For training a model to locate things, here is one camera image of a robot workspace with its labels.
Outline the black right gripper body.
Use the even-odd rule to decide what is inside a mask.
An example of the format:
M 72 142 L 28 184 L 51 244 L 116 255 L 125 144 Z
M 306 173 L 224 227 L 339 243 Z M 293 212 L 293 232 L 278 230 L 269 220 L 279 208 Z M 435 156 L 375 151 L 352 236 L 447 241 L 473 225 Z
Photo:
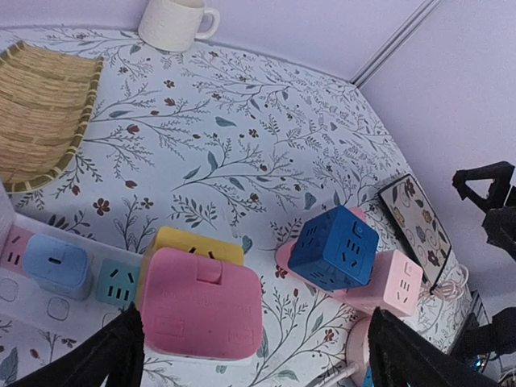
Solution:
M 462 200 L 468 199 L 484 214 L 487 243 L 515 258 L 515 166 L 507 161 L 456 171 L 452 185 Z M 469 181 L 491 180 L 486 198 L 468 186 Z

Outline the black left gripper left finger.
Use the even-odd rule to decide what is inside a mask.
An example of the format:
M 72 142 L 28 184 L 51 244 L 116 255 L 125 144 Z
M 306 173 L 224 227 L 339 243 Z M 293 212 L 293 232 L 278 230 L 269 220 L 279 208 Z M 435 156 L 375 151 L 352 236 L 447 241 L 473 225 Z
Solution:
M 143 324 L 132 302 L 70 353 L 12 385 L 139 386 L 143 370 Z

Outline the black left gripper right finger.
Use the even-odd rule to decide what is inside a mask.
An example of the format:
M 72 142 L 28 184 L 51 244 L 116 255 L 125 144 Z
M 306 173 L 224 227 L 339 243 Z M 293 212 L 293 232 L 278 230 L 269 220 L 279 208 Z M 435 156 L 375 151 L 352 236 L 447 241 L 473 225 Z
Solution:
M 387 310 L 377 307 L 368 329 L 375 386 L 489 387 L 497 382 L 441 352 Z

